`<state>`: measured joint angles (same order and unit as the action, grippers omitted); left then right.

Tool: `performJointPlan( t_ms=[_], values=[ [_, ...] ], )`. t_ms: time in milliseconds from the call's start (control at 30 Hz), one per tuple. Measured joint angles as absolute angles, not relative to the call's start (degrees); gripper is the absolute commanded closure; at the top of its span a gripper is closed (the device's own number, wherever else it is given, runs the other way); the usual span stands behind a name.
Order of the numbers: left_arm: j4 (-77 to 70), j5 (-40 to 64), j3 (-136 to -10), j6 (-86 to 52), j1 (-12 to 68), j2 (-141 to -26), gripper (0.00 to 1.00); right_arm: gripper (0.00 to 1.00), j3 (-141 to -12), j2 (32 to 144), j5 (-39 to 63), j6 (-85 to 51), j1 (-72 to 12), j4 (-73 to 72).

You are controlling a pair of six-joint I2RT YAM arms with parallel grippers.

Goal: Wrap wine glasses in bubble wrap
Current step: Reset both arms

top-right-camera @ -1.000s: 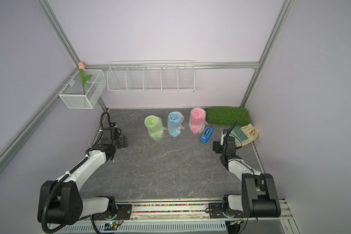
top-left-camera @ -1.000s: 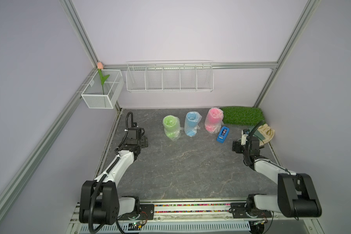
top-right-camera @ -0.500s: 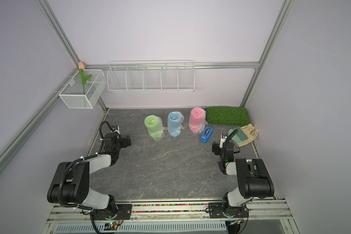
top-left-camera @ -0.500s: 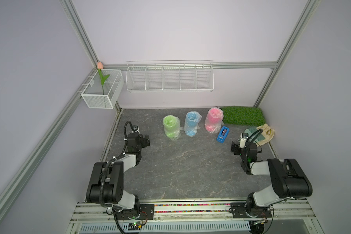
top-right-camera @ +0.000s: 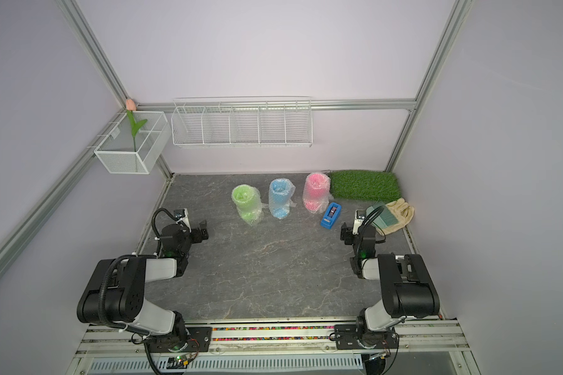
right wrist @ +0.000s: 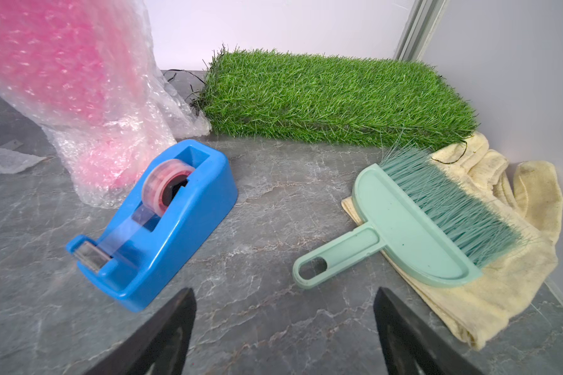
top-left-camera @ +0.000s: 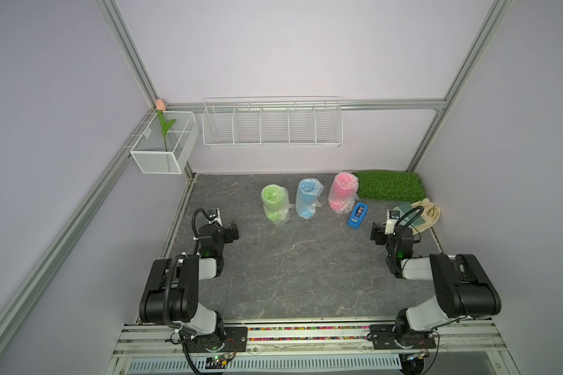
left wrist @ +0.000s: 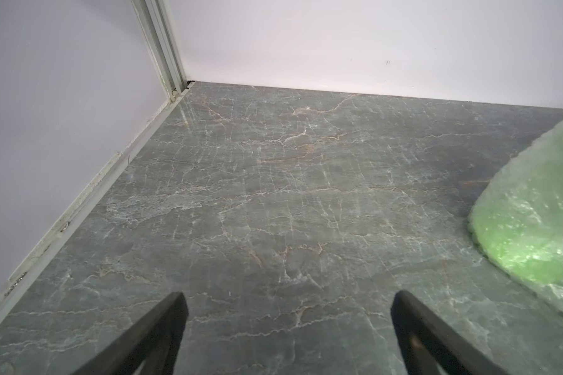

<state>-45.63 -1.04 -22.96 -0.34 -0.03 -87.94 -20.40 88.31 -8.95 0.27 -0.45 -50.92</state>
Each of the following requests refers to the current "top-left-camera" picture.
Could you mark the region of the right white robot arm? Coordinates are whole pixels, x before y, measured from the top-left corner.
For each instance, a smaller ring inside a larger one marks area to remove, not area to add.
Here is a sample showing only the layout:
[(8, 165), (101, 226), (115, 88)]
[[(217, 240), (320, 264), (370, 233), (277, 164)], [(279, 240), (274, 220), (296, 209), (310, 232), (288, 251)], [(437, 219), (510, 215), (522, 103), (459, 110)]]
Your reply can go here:
[(394, 337), (430, 334), (436, 328), (462, 319), (499, 314), (502, 301), (476, 256), (444, 253), (414, 257), (414, 229), (411, 225), (423, 214), (416, 206), (401, 214), (386, 213), (386, 222), (373, 223), (371, 240), (386, 248), (386, 265), (397, 279), (431, 281), (435, 295), (427, 301), (402, 309), (395, 319)]

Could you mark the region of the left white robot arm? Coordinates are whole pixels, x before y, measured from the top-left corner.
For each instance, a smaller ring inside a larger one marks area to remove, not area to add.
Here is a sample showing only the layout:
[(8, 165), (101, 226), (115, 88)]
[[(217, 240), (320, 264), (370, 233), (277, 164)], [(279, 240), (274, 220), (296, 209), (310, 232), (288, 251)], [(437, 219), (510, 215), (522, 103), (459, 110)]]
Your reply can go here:
[(225, 245), (239, 239), (236, 222), (224, 226), (219, 209), (197, 209), (191, 227), (194, 250), (153, 262), (139, 304), (142, 323), (164, 325), (183, 340), (226, 340), (221, 315), (199, 301), (200, 281), (218, 278), (225, 267)]

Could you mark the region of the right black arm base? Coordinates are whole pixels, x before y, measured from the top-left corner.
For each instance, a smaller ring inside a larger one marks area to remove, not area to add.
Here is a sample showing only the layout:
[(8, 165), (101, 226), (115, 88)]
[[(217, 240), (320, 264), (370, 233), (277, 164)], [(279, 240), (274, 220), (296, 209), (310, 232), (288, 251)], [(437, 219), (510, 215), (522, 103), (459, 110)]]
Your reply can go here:
[(431, 332), (407, 332), (400, 334), (394, 324), (373, 324), (366, 339), (375, 350), (419, 350), (435, 349), (435, 335)]

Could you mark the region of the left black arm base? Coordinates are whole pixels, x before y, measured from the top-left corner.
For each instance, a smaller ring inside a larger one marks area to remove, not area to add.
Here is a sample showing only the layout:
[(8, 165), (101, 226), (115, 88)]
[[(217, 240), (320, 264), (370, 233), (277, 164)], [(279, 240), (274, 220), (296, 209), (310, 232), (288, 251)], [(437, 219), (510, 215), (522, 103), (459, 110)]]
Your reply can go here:
[(225, 326), (222, 331), (197, 336), (185, 344), (190, 353), (244, 353), (248, 344), (248, 329)]

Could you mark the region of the blue tape dispenser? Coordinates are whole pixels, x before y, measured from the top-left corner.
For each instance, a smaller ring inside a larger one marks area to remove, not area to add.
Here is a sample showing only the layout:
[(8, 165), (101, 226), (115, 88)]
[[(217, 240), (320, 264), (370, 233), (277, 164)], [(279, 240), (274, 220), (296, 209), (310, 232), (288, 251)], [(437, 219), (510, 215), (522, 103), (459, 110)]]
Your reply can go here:
[(364, 221), (367, 214), (368, 206), (364, 203), (357, 202), (347, 220), (347, 226), (349, 228), (358, 229)]

